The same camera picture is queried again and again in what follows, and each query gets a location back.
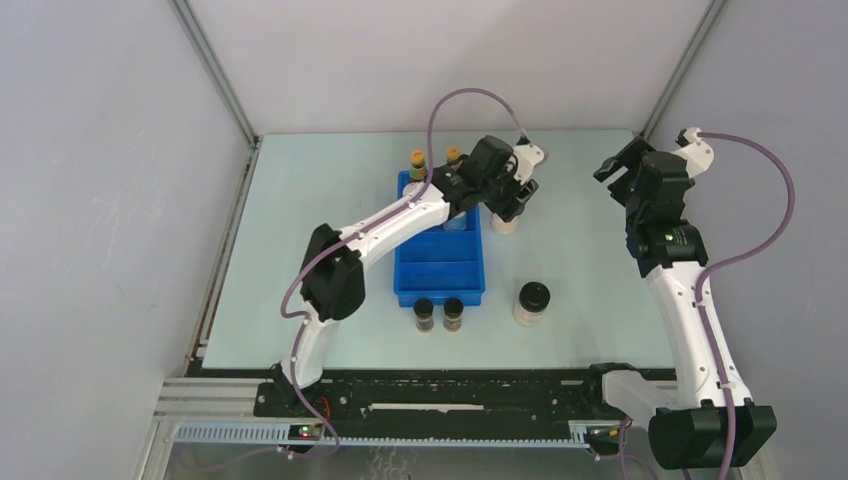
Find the jar lid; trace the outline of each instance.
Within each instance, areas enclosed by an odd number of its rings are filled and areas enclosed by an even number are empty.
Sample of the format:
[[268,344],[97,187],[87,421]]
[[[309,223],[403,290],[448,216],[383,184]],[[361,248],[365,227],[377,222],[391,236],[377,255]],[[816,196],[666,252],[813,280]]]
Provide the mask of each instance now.
[[462,315],[462,309],[462,300],[454,297],[445,300],[445,316],[458,317]]
[[530,313],[539,313],[548,308],[548,303],[551,302],[551,292],[544,284],[539,282],[529,282],[521,287],[521,292],[518,294],[518,303],[521,308]]
[[433,316],[433,302],[427,298],[419,298],[412,306],[412,311],[419,318],[427,318]]

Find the blue tray compartment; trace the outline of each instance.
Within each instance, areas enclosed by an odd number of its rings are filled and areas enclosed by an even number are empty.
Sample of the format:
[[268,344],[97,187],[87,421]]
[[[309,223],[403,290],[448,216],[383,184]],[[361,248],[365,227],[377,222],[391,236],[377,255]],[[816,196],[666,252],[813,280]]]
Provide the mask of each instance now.
[[[409,172],[398,174],[398,198],[409,183]],[[395,249],[394,291],[401,307],[419,298],[434,305],[456,297],[477,306],[486,291],[480,208],[468,212],[465,230],[446,231],[441,225],[410,238]]]

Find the robotic arm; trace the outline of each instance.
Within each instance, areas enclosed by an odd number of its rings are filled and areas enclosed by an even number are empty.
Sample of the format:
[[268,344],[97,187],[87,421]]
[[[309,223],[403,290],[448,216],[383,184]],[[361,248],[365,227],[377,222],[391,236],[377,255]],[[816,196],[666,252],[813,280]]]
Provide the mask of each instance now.
[[[321,378],[324,359],[340,322],[365,300],[364,274],[371,265],[415,234],[468,212],[478,203],[485,203],[505,222],[513,220],[524,211],[525,204],[538,189],[539,185],[531,177],[545,156],[541,148],[525,137],[511,146],[496,137],[486,136],[477,143],[471,155],[460,157],[456,171],[447,165],[435,168],[430,185],[410,183],[399,200],[361,222],[339,230],[327,224],[316,228],[303,266],[343,239],[356,238],[319,262],[303,280],[300,293],[303,309],[310,319],[306,321],[295,353],[297,361],[288,358],[283,362],[288,380],[292,379],[292,365],[296,368],[300,387],[307,387]],[[413,202],[423,188],[426,190]],[[360,231],[404,205],[406,208],[401,213],[367,234]]]
[[603,402],[648,429],[654,456],[666,469],[717,467],[727,438],[728,408],[737,414],[732,466],[745,465],[777,428],[772,408],[754,405],[735,367],[709,281],[703,287],[702,305],[727,366],[734,405],[726,405],[713,349],[699,318],[695,285],[707,253],[698,230],[680,218],[684,192],[714,157],[699,132],[682,131],[677,139],[682,148],[673,152],[657,152],[636,137],[594,174],[603,182],[622,167],[627,169],[608,188],[625,207],[627,249],[660,306],[677,371],[677,395],[672,396],[629,365],[602,366]]

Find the purple cable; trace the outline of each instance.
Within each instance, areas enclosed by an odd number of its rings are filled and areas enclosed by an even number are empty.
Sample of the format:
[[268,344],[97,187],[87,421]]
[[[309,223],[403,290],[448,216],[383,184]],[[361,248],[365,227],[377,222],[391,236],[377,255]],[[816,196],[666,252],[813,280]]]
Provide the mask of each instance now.
[[772,243],[774,243],[778,237],[780,237],[783,232],[786,230],[787,225],[789,225],[789,220],[792,219],[792,213],[795,210],[795,185],[792,182],[792,176],[789,174],[789,170],[786,169],[786,166],[783,162],[780,161],[779,158],[773,153],[771,153],[768,149],[763,147],[762,145],[748,140],[747,138],[737,137],[735,135],[727,135],[724,133],[708,133],[708,132],[700,132],[698,134],[701,138],[715,138],[718,140],[729,140],[731,142],[741,143],[743,145],[747,145],[754,150],[762,153],[766,156],[771,163],[780,170],[780,174],[783,176],[783,181],[786,182],[786,213],[783,215],[783,220],[780,222],[780,225],[777,227],[777,230],[771,234],[771,236],[766,239],[765,242],[753,248],[745,253],[740,255],[736,255],[735,257],[728,258],[727,260],[722,260],[718,263],[710,265],[705,268],[701,275],[698,276],[698,280],[695,282],[695,300],[698,303],[698,313],[701,316],[701,323],[704,326],[704,331],[707,334],[707,340],[710,344],[710,350],[713,354],[713,359],[716,363],[716,370],[718,372],[719,380],[722,383],[722,390],[724,391],[724,401],[727,404],[727,443],[724,447],[724,457],[721,460],[721,468],[718,473],[718,480],[724,480],[727,477],[727,473],[730,471],[730,462],[733,459],[733,447],[736,444],[736,408],[733,405],[733,393],[731,393],[730,388],[728,386],[728,377],[726,366],[724,365],[724,359],[721,357],[721,352],[718,348],[718,342],[716,341],[715,332],[713,332],[712,325],[710,325],[710,318],[707,314],[707,309],[702,304],[704,300],[704,283],[707,281],[707,278],[710,277],[717,270],[726,267],[728,265],[733,265],[734,263],[740,262],[742,260],[753,257],[754,255],[762,252]]
[[183,455],[182,455],[182,453],[183,453],[182,449],[179,449],[179,451],[177,452],[177,463],[179,463],[181,467],[185,468],[186,470],[190,470],[192,472],[212,473],[212,472],[218,472],[220,470],[223,470],[223,469],[225,469],[225,468],[227,468],[227,467],[229,467],[233,464],[236,464],[236,463],[238,463],[242,460],[245,460],[247,458],[250,458],[254,455],[259,455],[259,454],[262,454],[262,453],[271,453],[271,452],[276,452],[276,451],[277,451],[277,447],[262,447],[262,448],[257,448],[256,450],[251,450],[247,453],[243,453],[243,454],[239,455],[238,457],[231,458],[231,459],[227,460],[226,462],[219,463],[218,465],[211,465],[209,467],[194,467],[194,466],[186,463],[186,461],[185,461],[185,459],[183,458]]
[[[482,88],[460,88],[459,90],[454,90],[453,92],[445,95],[444,97],[442,97],[441,100],[439,100],[436,103],[436,106],[433,107],[433,112],[430,114],[430,121],[427,123],[427,179],[424,181],[424,186],[421,189],[419,189],[418,192],[416,192],[415,195],[413,195],[412,198],[409,200],[410,203],[418,201],[418,199],[421,198],[422,195],[424,195],[424,191],[427,190],[427,187],[429,187],[430,184],[433,181],[433,126],[436,122],[436,113],[438,113],[439,108],[446,101],[450,100],[451,98],[453,98],[457,95],[463,94],[463,93],[479,93],[479,94],[486,95],[488,97],[491,97],[491,98],[497,100],[498,103],[503,105],[503,107],[506,109],[506,111],[509,112],[509,116],[512,118],[512,121],[515,124],[515,127],[518,129],[518,132],[521,134],[521,136],[524,136],[524,137],[527,136],[527,131],[519,123],[518,117],[515,115],[515,111],[512,109],[512,107],[510,107],[509,104],[507,104],[504,99],[495,95],[494,93],[492,93],[488,90],[484,90]],[[348,243],[350,243],[351,241],[353,241],[355,238],[358,238],[358,234],[360,232],[367,234],[371,229],[381,225],[382,223],[386,222],[390,218],[394,217],[395,215],[397,215],[398,213],[400,213],[400,212],[402,212],[406,209],[407,209],[406,204],[400,205],[397,208],[395,208],[394,210],[392,210],[392,211],[386,213],[385,215],[377,218],[373,222],[371,222],[367,225],[364,225],[357,232],[352,233],[347,238],[342,239],[339,243],[336,243],[332,247],[330,247],[330,248],[322,251],[321,253],[319,253],[315,258],[313,258],[309,263],[307,263],[305,267],[303,267],[303,270],[301,270],[300,273],[297,274],[297,276],[294,278],[291,285],[289,286],[288,290],[286,290],[286,293],[283,296],[283,302],[280,305],[280,314],[283,316],[283,318],[297,318],[297,317],[303,317],[304,318],[304,321],[301,323],[301,326],[297,331],[297,335],[295,335],[295,337],[294,337],[294,344],[292,345],[291,358],[296,359],[297,349],[300,346],[300,342],[303,338],[303,334],[306,331],[306,324],[310,320],[309,313],[307,313],[303,310],[300,310],[300,311],[297,311],[297,312],[292,312],[292,313],[286,312],[286,307],[288,306],[292,295],[294,295],[294,291],[297,288],[297,286],[300,285],[300,283],[303,281],[303,279],[306,278],[306,275],[309,274],[309,272],[312,271],[312,269],[315,268],[315,266],[318,265],[318,263],[320,263],[322,260],[324,260],[325,258],[330,256],[336,250],[342,248],[343,246],[345,246]],[[303,395],[303,392],[301,391],[300,386],[297,384],[296,370],[297,369],[294,368],[294,367],[291,368],[291,377],[292,377],[291,383],[292,383],[292,387],[294,388],[294,393],[297,395],[297,398],[300,399],[300,402],[306,407],[306,409],[310,413],[315,415],[315,417],[318,420],[320,420],[324,425],[326,425],[327,430],[329,430],[330,433],[333,435],[333,449],[330,450],[329,452],[318,453],[318,454],[303,454],[303,453],[292,452],[290,450],[286,450],[286,453],[288,453],[291,456],[302,457],[302,458],[329,457],[330,455],[336,453],[341,446],[339,434],[338,434],[338,432],[336,432],[336,429],[333,428],[333,426],[330,424],[330,422],[326,418],[324,418],[324,416],[321,415],[321,413],[318,412],[318,410],[315,409],[315,407],[313,407],[309,403],[309,401],[306,399],[306,397]]]

